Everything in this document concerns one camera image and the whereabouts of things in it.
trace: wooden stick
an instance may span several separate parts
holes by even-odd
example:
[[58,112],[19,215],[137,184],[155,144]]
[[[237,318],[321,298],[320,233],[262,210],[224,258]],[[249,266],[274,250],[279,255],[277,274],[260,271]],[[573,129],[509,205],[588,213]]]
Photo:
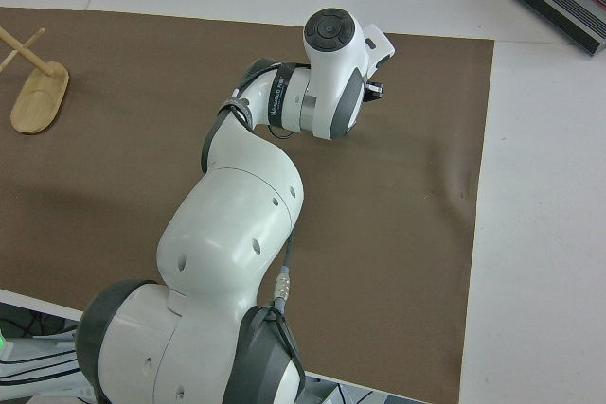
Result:
[[[36,43],[36,40],[38,40],[45,32],[46,30],[40,27],[40,29],[29,38],[29,40],[23,43],[23,47],[28,48],[32,46],[34,43]],[[2,61],[2,63],[0,63],[0,73],[2,73],[7,66],[9,66],[9,63],[12,62],[12,60],[17,54],[19,53],[14,49],[10,51],[10,54]]]
[[0,27],[0,39],[12,47],[15,51],[25,57],[29,63],[34,65],[40,71],[42,71],[47,76],[53,76],[53,70],[50,65],[48,65],[45,61],[40,59],[37,55],[31,52],[29,49],[23,47],[19,41],[6,32],[2,27]]

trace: white table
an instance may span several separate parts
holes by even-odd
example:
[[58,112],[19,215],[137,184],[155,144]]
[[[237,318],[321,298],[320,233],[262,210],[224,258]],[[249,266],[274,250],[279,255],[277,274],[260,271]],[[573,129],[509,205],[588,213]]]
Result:
[[[515,0],[0,0],[302,26],[324,7],[389,32],[496,41],[462,404],[606,401],[606,52]],[[0,300],[77,318],[0,291]]]

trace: brown paper sheet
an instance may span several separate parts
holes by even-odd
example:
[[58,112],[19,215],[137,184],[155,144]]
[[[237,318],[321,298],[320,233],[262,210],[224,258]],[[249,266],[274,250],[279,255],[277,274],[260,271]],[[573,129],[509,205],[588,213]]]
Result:
[[[45,27],[33,50],[71,77],[55,123],[26,136],[9,115],[31,68],[0,74],[0,286],[80,309],[159,279],[157,241],[245,67],[307,61],[299,27],[41,9],[0,25],[22,42]],[[306,198],[287,315],[307,370],[455,403],[492,42],[389,38],[385,96],[347,137],[278,141]]]

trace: wooden stand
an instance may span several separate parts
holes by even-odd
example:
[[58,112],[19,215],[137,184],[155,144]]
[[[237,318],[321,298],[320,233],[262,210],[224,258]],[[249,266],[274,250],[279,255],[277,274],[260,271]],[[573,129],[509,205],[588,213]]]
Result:
[[41,28],[25,44],[21,44],[0,27],[0,39],[13,48],[9,56],[0,63],[0,72],[17,54],[21,54],[36,67],[27,78],[10,113],[13,128],[25,134],[41,132],[52,123],[69,81],[69,74],[63,65],[54,61],[43,61],[28,49],[44,32]]

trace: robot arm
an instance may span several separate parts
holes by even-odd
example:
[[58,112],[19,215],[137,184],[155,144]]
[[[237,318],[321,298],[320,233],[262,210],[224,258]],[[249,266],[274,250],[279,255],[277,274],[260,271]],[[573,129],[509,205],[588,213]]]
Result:
[[78,360],[99,402],[299,396],[305,376],[293,337],[280,306],[257,307],[257,292],[294,228],[303,185],[288,156],[252,131],[344,135],[365,95],[380,95],[368,78],[394,53],[379,29],[362,30],[340,9],[314,14],[304,45],[311,65],[258,61],[220,110],[204,144],[205,176],[158,245],[167,285],[117,283],[84,312]]

